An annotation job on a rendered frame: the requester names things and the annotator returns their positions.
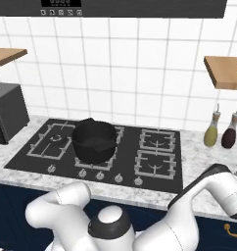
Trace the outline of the black microwave oven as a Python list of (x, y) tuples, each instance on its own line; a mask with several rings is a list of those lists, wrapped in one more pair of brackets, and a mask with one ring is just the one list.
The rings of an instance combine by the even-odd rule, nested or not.
[(0, 83), (0, 144), (8, 144), (28, 123), (29, 116), (21, 86)]

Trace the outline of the black gas hob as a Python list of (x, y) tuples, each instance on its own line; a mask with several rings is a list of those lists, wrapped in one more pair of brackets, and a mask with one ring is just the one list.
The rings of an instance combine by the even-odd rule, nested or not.
[[(89, 165), (74, 153), (71, 133), (74, 121), (48, 120), (29, 142), (9, 161), (6, 168), (51, 176), (70, 177), (106, 184), (178, 193), (183, 189), (180, 132), (153, 127), (117, 125), (117, 148), (107, 162)], [(55, 165), (49, 174), (47, 169)], [(78, 172), (87, 171), (86, 177)], [(102, 172), (102, 180), (96, 174)], [(115, 182), (121, 174), (122, 182)], [(140, 176), (143, 183), (134, 180)]]

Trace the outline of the yellow-green oil bottle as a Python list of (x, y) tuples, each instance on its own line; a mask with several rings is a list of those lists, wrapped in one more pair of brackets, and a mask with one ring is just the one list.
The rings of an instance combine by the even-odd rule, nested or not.
[(213, 147), (217, 141), (217, 124), (219, 118), (220, 118), (220, 111), (219, 109), (216, 109), (213, 112), (211, 124), (209, 125), (204, 135), (204, 144), (207, 147)]

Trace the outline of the navy drawer front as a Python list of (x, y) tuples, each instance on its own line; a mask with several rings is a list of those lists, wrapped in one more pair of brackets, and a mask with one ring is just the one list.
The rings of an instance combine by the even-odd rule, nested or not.
[[(196, 251), (237, 251), (237, 237), (224, 229), (228, 221), (197, 217), (200, 240)], [(230, 232), (237, 233), (237, 223), (229, 222)]]

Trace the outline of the thin wooden wall shelf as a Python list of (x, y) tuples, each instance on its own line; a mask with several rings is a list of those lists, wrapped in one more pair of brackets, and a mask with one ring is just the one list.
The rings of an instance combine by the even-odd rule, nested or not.
[(0, 67), (27, 54), (26, 49), (0, 48)]

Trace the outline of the black cooking pot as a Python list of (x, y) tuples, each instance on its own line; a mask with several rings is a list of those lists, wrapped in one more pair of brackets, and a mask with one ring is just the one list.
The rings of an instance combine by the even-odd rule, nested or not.
[(86, 164), (102, 164), (115, 154), (117, 131), (112, 124), (88, 118), (76, 122), (71, 139), (76, 157)]

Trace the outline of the dark red vinegar bottle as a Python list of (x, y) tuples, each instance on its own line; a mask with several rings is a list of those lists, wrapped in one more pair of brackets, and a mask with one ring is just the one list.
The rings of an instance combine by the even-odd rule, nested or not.
[(231, 122), (221, 138), (221, 146), (230, 149), (236, 141), (237, 110), (232, 114)]

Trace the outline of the black range hood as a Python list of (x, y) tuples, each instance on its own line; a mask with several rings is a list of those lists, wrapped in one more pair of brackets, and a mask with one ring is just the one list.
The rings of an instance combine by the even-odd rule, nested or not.
[(227, 0), (0, 0), (0, 17), (222, 19)]

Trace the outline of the navy cupboard door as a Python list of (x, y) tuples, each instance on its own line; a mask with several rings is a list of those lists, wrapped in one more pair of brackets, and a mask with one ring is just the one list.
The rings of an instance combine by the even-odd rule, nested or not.
[(46, 228), (30, 226), (24, 215), (27, 204), (45, 191), (0, 184), (0, 247), (7, 251), (45, 251), (53, 240)]

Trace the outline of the thick wooden wall shelf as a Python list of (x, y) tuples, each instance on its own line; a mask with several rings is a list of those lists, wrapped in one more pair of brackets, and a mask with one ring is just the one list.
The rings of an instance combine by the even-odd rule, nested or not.
[(204, 64), (216, 89), (237, 90), (237, 57), (205, 56)]

